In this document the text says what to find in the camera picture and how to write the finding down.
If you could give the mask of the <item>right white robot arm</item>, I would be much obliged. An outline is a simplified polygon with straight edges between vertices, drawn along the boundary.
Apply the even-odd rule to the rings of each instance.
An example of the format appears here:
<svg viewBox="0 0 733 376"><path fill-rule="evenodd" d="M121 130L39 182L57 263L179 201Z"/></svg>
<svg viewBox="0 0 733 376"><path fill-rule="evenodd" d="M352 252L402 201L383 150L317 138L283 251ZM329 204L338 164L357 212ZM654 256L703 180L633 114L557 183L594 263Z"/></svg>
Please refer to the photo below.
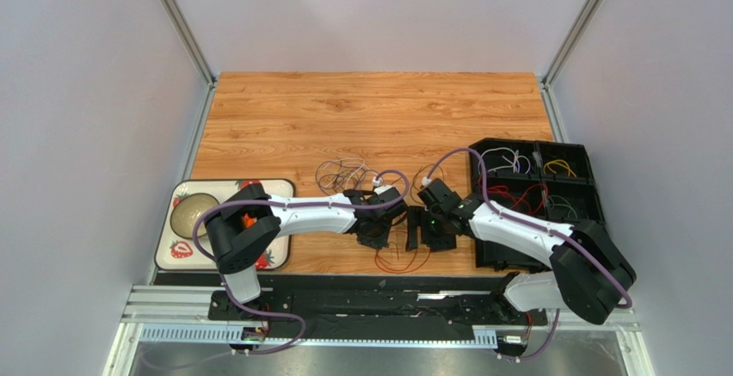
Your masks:
<svg viewBox="0 0 733 376"><path fill-rule="evenodd" d="M602 224L557 223L518 213L481 194L460 197L441 179L424 179L418 195L428 228L441 235L496 243L531 257L546 270L517 274L496 289L517 311L568 309L603 324L617 308L632 306L637 273Z"/></svg>

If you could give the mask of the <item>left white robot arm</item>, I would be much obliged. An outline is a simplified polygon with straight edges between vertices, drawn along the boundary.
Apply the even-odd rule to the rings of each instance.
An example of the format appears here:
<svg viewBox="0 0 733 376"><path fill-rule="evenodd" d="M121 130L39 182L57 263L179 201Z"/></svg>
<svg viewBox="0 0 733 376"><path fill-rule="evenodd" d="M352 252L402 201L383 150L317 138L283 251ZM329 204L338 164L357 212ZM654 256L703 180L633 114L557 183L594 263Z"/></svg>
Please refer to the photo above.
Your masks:
<svg viewBox="0 0 733 376"><path fill-rule="evenodd" d="M347 190L318 198L268 194L259 182L207 210L195 222L195 246L214 261L230 297L242 304L261 295L256 261L279 237L333 232L354 234L378 248L388 241L395 219L408 210L394 186Z"/></svg>

